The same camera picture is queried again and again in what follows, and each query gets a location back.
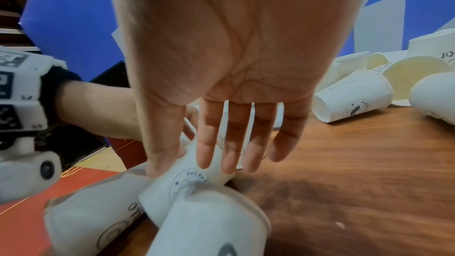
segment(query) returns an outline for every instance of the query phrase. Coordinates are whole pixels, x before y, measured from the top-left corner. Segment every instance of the wood grain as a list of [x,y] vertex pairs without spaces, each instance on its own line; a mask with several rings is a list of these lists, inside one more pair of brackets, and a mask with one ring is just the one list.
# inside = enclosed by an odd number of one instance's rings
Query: wood grain
[[[312,117],[285,161],[233,185],[272,222],[267,256],[455,255],[454,163],[454,126],[389,108]],[[156,232],[144,219],[102,255],[145,255]]]

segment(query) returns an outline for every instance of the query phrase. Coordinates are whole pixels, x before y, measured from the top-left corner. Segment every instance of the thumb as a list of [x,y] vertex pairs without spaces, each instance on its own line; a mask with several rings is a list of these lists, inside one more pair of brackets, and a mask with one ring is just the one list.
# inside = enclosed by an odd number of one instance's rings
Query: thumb
[[163,175],[174,164],[180,150],[185,106],[154,105],[150,99],[138,101],[137,118],[147,155],[147,174]]

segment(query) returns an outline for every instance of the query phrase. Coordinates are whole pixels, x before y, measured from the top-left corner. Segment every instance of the robotic device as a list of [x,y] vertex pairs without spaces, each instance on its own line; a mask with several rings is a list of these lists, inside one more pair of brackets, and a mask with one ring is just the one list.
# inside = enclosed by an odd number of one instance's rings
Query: robotic device
[[54,67],[66,64],[0,46],[0,204],[35,195],[60,178],[60,157],[34,148],[48,128],[42,77]]

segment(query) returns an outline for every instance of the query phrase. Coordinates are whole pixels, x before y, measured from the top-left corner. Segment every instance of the brown tabletop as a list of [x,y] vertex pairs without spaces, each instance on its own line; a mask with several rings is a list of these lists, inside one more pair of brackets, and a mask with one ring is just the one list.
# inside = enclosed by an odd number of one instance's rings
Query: brown tabletop
[[[265,255],[455,255],[454,163],[454,126],[388,108],[312,116],[285,161],[233,185],[272,222]],[[143,217],[102,255],[145,255],[156,233]]]

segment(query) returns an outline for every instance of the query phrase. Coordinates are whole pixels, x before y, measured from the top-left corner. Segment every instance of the black wristband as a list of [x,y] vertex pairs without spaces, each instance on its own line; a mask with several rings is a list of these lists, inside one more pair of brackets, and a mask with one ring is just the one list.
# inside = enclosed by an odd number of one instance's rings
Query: black wristband
[[76,73],[59,66],[52,67],[48,73],[41,76],[41,93],[39,101],[44,107],[49,126],[58,122],[57,112],[55,111],[55,97],[58,88],[65,82],[71,80],[81,81],[81,78]]

